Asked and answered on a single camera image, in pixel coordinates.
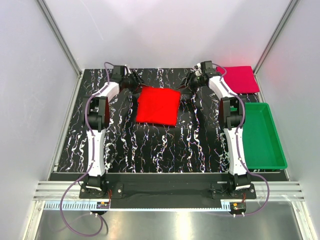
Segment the red t shirt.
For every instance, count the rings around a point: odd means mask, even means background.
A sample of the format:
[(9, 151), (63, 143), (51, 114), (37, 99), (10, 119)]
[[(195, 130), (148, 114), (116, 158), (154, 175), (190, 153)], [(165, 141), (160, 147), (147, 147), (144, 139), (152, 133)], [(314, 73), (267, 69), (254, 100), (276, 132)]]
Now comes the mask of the red t shirt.
[(145, 86), (137, 100), (137, 123), (175, 126), (181, 93), (170, 88)]

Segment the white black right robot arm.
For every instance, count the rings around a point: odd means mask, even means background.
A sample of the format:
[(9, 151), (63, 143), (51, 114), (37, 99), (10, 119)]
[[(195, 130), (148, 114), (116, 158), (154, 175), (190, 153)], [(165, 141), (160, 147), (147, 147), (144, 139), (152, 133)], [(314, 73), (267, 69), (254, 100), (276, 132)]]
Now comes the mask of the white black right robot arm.
[(197, 63), (177, 89), (182, 94), (194, 94), (198, 88), (208, 87), (219, 98), (218, 123), (226, 137), (229, 156), (228, 182), (219, 193), (245, 201), (251, 187), (243, 145), (245, 102), (226, 83), (226, 68), (220, 73), (219, 67), (210, 60)]

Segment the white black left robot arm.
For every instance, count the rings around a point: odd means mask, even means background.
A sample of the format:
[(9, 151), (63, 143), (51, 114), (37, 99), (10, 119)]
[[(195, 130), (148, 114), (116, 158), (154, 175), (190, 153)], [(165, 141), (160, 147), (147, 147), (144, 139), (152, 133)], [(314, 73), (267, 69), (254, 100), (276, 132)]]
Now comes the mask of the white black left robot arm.
[(88, 166), (81, 185), (82, 198), (105, 198), (111, 196), (104, 164), (104, 139), (110, 125), (110, 101), (122, 90), (137, 94), (145, 86), (141, 77), (127, 65), (114, 65), (106, 72), (104, 85), (83, 98), (82, 124), (88, 141)]

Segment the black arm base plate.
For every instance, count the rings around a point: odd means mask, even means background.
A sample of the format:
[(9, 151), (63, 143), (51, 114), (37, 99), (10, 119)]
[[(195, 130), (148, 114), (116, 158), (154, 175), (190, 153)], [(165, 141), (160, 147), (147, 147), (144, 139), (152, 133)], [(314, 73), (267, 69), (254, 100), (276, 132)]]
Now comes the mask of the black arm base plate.
[(106, 173), (86, 176), (81, 199), (107, 199), (115, 209), (211, 209), (221, 200), (255, 200), (248, 174), (228, 173)]

